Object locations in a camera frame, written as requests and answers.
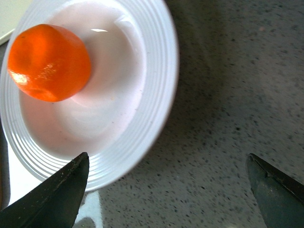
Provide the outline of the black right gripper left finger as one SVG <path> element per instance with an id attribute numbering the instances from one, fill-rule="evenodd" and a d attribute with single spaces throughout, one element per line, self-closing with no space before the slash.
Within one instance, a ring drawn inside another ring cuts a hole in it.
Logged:
<path id="1" fill-rule="evenodd" d="M 2 228 L 73 227 L 89 173 L 86 152 L 0 212 Z"/>

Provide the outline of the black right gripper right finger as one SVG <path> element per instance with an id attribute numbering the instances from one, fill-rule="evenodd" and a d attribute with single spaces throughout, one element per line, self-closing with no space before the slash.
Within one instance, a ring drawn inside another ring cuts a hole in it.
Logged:
<path id="1" fill-rule="evenodd" d="M 268 228 L 304 226 L 304 186 L 251 153 L 246 161 L 251 190 Z"/>

